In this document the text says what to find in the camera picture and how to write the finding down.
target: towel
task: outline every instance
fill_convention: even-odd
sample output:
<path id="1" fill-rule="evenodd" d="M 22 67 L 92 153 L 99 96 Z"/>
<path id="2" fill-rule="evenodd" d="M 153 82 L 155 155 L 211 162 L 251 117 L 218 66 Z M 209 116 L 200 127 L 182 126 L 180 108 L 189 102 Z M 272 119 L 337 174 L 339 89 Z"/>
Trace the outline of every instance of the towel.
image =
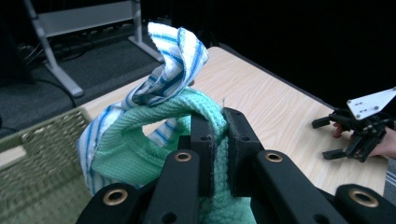
<path id="1" fill-rule="evenodd" d="M 108 106 L 78 139 L 80 165 L 90 193 L 117 182 L 141 188 L 159 176 L 166 156 L 190 134 L 191 113 L 205 117 L 217 143 L 215 191 L 200 199 L 202 223 L 254 223 L 249 199 L 234 198 L 227 184 L 228 125 L 221 107 L 188 85 L 208 60 L 205 46 L 183 28 L 150 22 L 148 33 L 164 57 L 164 65 Z M 144 125 L 164 120 L 145 136 Z"/>

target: green basket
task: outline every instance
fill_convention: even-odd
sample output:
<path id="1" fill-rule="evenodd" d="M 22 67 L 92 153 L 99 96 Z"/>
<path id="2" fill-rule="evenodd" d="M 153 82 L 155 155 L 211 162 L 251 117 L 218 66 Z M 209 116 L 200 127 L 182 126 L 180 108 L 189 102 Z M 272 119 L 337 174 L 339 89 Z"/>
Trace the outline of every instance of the green basket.
<path id="1" fill-rule="evenodd" d="M 1 223 L 76 223 L 92 197 L 77 151 L 89 122 L 85 111 L 76 108 L 0 139 L 3 155 L 19 146 L 25 151 L 0 167 Z"/>

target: brass insert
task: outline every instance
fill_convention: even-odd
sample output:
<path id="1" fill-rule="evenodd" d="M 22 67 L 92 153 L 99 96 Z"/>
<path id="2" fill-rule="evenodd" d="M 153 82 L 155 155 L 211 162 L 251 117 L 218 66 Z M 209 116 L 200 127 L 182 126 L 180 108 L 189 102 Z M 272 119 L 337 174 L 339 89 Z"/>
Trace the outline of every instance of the brass insert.
<path id="1" fill-rule="evenodd" d="M 175 156 L 175 160 L 177 161 L 189 161 L 191 160 L 191 154 L 187 152 L 177 153 Z"/>
<path id="2" fill-rule="evenodd" d="M 373 195 L 364 192 L 359 189 L 351 189 L 349 191 L 349 197 L 353 199 L 356 203 L 359 203 L 363 206 L 366 207 L 377 207 L 378 206 L 378 200 L 373 197 Z"/>
<path id="3" fill-rule="evenodd" d="M 268 161 L 273 161 L 273 162 L 283 161 L 283 158 L 280 155 L 273 153 L 273 152 L 266 153 L 265 159 L 267 159 Z"/>
<path id="4" fill-rule="evenodd" d="M 103 198 L 103 203 L 108 206 L 115 206 L 123 203 L 128 197 L 128 192 L 125 189 L 111 189 Z"/>

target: person's hand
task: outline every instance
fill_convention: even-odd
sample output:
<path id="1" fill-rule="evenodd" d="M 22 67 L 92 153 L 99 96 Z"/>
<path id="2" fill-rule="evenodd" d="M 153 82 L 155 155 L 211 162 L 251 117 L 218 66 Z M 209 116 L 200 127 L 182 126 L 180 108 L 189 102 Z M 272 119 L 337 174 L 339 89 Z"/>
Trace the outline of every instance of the person's hand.
<path id="1" fill-rule="evenodd" d="M 332 136 L 334 138 L 339 138 L 341 133 L 344 131 L 340 123 L 334 123 L 332 126 L 335 127 L 334 133 Z M 396 159 L 396 131 L 386 127 L 385 131 L 387 132 L 382 139 L 382 142 L 376 145 L 373 151 L 369 156 L 387 156 L 393 159 Z"/>

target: blue striped towel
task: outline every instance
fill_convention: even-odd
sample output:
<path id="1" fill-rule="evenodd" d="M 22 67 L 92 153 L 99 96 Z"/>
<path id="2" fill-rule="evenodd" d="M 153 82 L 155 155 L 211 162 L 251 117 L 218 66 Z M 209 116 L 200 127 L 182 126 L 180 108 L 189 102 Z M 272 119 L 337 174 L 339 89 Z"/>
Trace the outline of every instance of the blue striped towel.
<path id="1" fill-rule="evenodd" d="M 178 95 L 188 88 L 208 60 L 205 46 L 186 29 L 150 22 L 148 33 L 164 57 L 164 64 L 154 69 L 148 79 L 134 88 L 122 102 L 108 106 L 78 139 L 79 162 L 92 194 L 111 183 L 119 182 L 92 169 L 92 161 L 106 130 L 132 108 L 155 106 Z M 175 119 L 168 119 L 148 138 L 159 147 L 163 146 L 176 123 Z M 139 183 L 130 184 L 140 187 Z"/>

